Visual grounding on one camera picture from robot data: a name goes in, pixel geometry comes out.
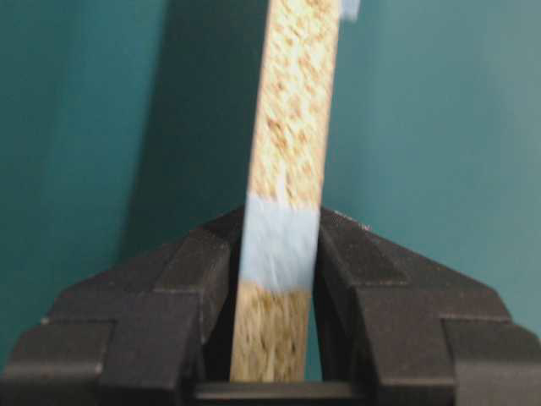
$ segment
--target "particleboard strip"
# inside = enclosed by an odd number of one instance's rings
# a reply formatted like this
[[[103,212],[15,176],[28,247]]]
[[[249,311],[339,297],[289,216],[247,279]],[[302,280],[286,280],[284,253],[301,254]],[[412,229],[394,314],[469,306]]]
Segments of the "particleboard strip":
[[[340,11],[269,1],[232,381],[303,379]]]

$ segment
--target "black plastic clamp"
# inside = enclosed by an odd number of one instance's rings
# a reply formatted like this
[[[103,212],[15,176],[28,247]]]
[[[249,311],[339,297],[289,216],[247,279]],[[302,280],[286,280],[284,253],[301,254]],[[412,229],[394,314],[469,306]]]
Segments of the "black plastic clamp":
[[[15,346],[3,405],[541,404],[539,340],[494,290],[327,210],[314,283],[324,382],[227,383],[242,220],[66,289]]]

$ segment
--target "blue tape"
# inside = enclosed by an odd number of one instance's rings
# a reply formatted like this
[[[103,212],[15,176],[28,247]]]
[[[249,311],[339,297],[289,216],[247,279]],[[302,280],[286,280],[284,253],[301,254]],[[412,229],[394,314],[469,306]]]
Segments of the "blue tape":
[[[360,8],[361,0],[342,0],[342,13],[340,18],[357,21]]]
[[[311,292],[319,227],[319,210],[248,194],[239,279],[271,292]]]

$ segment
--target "wood particle texture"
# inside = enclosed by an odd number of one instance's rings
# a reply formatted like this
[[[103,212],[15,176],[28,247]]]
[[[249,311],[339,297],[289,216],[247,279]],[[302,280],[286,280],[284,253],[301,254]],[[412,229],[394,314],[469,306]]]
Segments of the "wood particle texture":
[[[304,378],[310,299],[309,292],[275,294],[240,282],[231,381]]]
[[[320,209],[340,11],[341,0],[269,1],[249,194]],[[241,275],[230,379],[301,381],[309,304],[309,291],[270,292]]]
[[[270,0],[249,191],[319,210],[339,0]]]

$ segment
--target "teal wall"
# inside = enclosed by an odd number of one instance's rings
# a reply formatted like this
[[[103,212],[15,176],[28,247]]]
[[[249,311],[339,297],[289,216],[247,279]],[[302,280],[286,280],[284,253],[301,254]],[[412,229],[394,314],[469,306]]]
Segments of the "teal wall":
[[[239,3],[0,0],[0,366],[60,289],[242,204],[265,2]],[[324,203],[541,334],[539,15],[364,0]]]

